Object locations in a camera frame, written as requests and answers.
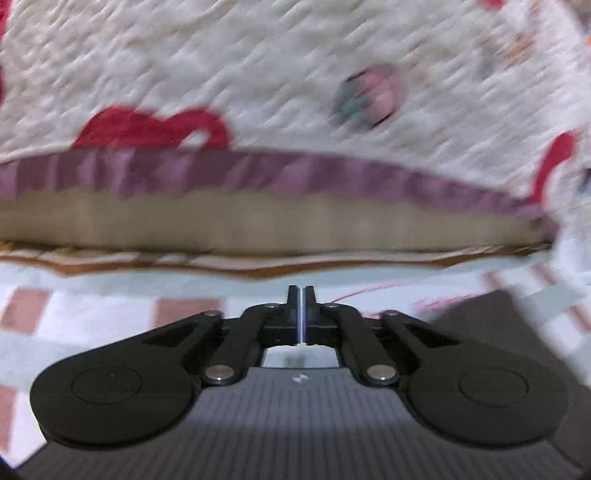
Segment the bed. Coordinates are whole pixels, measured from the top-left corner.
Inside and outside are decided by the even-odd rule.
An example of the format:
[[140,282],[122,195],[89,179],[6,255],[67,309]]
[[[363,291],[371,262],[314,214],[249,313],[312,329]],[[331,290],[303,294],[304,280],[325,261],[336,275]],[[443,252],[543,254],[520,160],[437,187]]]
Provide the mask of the bed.
[[0,241],[552,241],[586,164],[556,0],[0,0]]

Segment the red pattern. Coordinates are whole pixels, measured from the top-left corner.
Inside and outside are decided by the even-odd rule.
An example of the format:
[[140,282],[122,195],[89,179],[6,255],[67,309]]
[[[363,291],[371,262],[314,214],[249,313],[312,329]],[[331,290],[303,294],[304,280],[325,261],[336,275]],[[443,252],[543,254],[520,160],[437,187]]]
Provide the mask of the red pattern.
[[206,109],[186,110],[160,120],[150,113],[112,106],[97,113],[86,124],[72,147],[178,147],[195,131],[209,134],[203,148],[228,148],[230,145],[226,125]]
[[558,165],[573,156],[575,143],[576,136],[573,132],[563,133],[557,136],[554,142],[552,142],[535,177],[534,192],[530,197],[531,200],[536,203],[542,203],[544,188],[550,174]]
[[0,314],[0,328],[32,335],[50,297],[50,290],[17,288]]
[[17,400],[17,394],[16,389],[0,385],[0,451],[3,452],[7,452],[10,448],[14,404]]
[[500,10],[505,6],[505,0],[479,0],[487,10]]
[[206,310],[222,310],[221,299],[158,299],[152,328],[169,325]]
[[[10,5],[12,0],[0,0],[0,41],[6,32],[6,22],[8,21],[8,14],[10,13]],[[0,65],[0,104],[4,101],[4,75],[2,74],[2,66]]]

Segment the silver rivet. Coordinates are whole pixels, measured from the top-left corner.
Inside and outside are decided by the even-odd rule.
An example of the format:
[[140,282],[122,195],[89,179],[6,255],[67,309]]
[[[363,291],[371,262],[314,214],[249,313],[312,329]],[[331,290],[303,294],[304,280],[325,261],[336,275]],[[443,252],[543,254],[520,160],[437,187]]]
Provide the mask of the silver rivet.
[[372,365],[368,368],[368,375],[374,380],[390,380],[396,376],[396,369],[390,365]]
[[212,365],[205,370],[205,376],[212,380],[227,380],[234,375],[234,369],[228,365]]

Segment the bedsheet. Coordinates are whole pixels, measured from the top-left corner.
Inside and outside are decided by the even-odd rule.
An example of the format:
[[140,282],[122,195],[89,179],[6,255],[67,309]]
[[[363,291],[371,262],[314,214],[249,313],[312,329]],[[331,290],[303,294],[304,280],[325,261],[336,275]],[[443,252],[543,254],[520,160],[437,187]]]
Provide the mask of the bedsheet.
[[589,65],[557,0],[2,7],[0,192],[178,192],[209,172],[310,193],[329,177],[560,223],[577,186]]

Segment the logo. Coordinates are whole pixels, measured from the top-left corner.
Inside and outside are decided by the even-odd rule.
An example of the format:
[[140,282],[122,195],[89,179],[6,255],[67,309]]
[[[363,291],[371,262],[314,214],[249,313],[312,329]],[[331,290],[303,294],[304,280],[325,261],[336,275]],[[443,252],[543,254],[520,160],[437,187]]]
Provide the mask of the logo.
[[291,377],[291,379],[295,382],[295,383],[299,383],[302,384],[303,382],[306,382],[309,380],[308,375],[304,375],[304,374],[298,374],[298,375],[294,375],[293,377]]

